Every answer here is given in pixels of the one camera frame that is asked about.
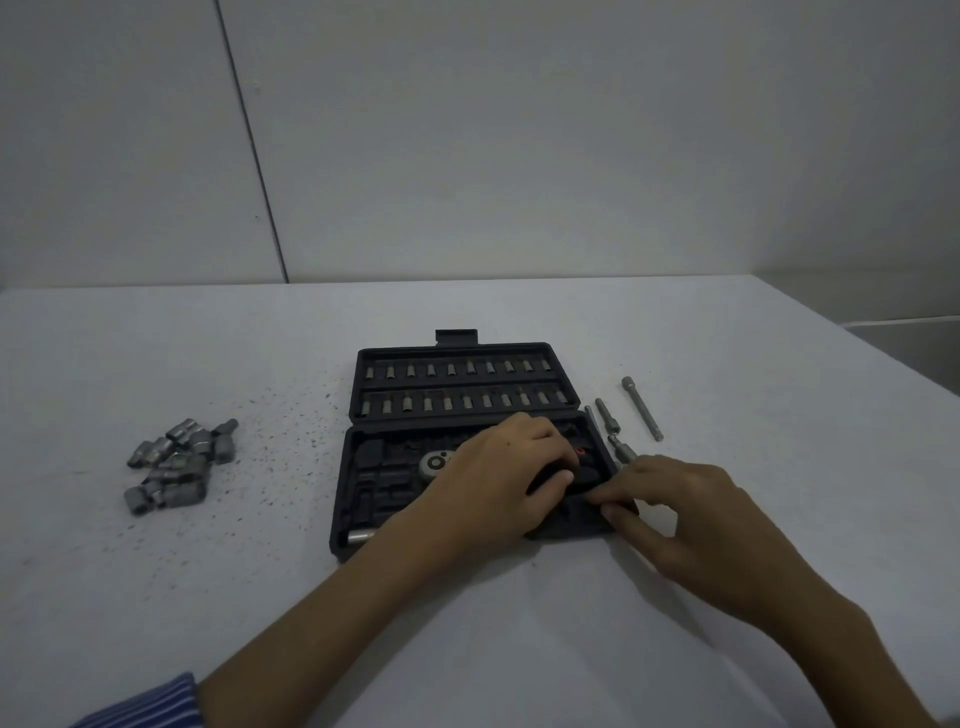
white table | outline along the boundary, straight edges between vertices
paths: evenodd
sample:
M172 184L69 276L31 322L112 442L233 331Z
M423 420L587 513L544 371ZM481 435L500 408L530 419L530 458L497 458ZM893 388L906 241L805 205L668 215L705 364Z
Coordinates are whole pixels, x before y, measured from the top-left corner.
M637 451L725 466L870 612L927 706L960 714L960 400L759 280L722 277L0 294L4 722L62 725L179 670L203 677L320 582L357 350L464 327L551 343ZM237 417L238 460L205 504L134 520L124 461L186 416ZM782 718L826 723L775 645L592 540L453 576L315 723Z

black plastic case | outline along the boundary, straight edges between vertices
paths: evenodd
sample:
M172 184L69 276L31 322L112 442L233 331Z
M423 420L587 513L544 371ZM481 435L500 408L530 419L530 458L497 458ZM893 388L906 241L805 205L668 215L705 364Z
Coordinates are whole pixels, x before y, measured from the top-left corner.
M456 449L514 412L549 418L577 450L582 466L561 504L527 537L609 532L583 493L609 480L616 465L579 405L549 344L481 345L476 329L447 329L437 331L435 347L363 349L353 376L353 427L340 459L330 551L346 561L360 547L348 544L350 531L380 527L423 492L418 465L427 452ZM531 490L545 478L541 473Z

blue striped shirt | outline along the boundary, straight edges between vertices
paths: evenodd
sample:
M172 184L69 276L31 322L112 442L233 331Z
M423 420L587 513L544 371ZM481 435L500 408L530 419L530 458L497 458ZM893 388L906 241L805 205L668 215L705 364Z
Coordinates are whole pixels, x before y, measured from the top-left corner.
M197 683L190 672L122 703L104 708L73 728L203 728Z

case latch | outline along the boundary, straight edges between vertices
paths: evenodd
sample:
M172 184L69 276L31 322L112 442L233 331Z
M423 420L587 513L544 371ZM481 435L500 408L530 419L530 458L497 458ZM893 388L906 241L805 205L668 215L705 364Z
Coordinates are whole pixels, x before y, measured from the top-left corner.
M438 347L475 347L479 344L476 328L438 328Z

left hand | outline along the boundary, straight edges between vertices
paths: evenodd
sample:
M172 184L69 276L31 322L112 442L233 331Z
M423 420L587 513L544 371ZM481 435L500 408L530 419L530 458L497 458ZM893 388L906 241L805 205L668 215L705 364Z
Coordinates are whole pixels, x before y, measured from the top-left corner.
M467 440L397 522L411 538L430 533L448 555L503 546L536 528L564 497L573 472L554 473L533 494L527 488L544 466L577 455L545 417L517 412Z

